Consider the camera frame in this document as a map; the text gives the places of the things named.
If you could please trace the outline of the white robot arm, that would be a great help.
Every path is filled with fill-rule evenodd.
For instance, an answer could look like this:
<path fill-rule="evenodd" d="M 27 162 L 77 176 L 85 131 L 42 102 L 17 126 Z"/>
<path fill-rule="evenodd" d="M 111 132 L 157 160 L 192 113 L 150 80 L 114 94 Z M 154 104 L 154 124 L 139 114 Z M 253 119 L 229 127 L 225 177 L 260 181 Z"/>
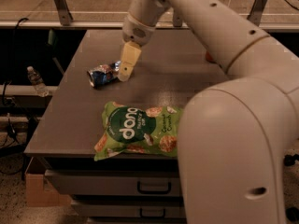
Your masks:
<path fill-rule="evenodd" d="M 194 95 L 180 119 L 187 224 L 286 224 L 283 156 L 299 138 L 299 59 L 219 0 L 132 0 L 120 80 L 169 8 L 230 78 Z"/>

